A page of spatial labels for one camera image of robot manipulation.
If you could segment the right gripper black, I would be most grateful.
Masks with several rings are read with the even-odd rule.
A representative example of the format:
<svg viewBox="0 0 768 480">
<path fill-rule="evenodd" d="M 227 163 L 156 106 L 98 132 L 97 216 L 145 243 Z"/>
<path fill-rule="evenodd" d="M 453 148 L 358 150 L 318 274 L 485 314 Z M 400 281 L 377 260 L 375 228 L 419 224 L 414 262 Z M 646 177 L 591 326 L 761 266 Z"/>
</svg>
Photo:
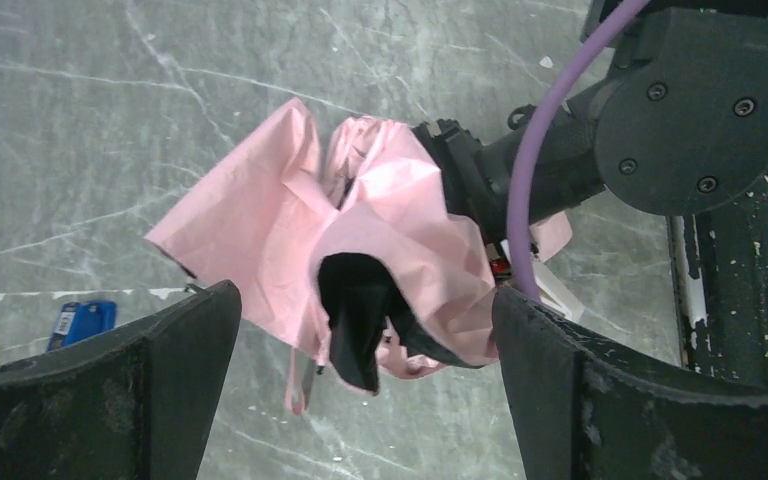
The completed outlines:
<svg viewBox="0 0 768 480">
<path fill-rule="evenodd" d="M 423 122 L 412 132 L 441 171 L 447 210 L 472 219 L 489 243 L 507 238 L 510 168 L 455 120 Z"/>
</svg>

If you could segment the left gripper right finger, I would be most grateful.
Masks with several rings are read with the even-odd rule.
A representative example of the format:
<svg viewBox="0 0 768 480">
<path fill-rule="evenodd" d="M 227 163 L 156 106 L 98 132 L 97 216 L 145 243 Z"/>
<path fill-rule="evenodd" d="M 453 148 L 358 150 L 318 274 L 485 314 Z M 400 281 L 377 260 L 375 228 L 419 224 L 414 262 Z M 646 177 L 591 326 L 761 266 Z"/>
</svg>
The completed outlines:
<svg viewBox="0 0 768 480">
<path fill-rule="evenodd" d="M 493 334 L 530 479 L 768 479 L 768 389 L 694 373 L 503 287 Z"/>
</svg>

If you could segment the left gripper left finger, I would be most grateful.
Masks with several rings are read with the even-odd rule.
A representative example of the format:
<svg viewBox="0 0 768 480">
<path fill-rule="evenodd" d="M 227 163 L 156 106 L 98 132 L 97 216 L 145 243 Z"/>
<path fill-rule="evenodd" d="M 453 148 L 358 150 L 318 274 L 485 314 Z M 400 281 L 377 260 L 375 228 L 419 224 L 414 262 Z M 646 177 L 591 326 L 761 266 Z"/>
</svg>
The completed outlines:
<svg viewBox="0 0 768 480">
<path fill-rule="evenodd" d="M 0 479 L 194 479 L 241 321 L 230 281 L 0 366 Z"/>
</svg>

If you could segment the pink folding umbrella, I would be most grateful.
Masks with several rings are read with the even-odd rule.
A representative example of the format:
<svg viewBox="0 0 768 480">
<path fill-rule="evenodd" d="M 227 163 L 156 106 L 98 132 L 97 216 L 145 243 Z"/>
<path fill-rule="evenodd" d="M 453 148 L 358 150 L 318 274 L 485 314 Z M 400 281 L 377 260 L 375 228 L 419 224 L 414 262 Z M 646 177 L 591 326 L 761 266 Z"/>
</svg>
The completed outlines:
<svg viewBox="0 0 768 480">
<path fill-rule="evenodd" d="M 244 317 L 306 376 L 349 388 L 498 359 L 488 241 L 412 129 L 363 116 L 322 147 L 298 99 L 274 111 L 148 233 L 207 283 L 233 282 Z"/>
</svg>

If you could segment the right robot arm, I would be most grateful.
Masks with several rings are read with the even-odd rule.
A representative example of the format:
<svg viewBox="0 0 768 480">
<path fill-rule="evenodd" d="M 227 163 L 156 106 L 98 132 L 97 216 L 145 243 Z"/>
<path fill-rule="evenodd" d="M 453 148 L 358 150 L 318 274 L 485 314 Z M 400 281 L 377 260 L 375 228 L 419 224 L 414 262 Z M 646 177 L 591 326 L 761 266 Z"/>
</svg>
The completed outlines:
<svg viewBox="0 0 768 480">
<path fill-rule="evenodd" d="M 703 213 L 768 167 L 768 1 L 652 1 L 611 48 L 604 79 L 550 123 L 531 223 L 603 191 L 649 214 Z"/>
</svg>

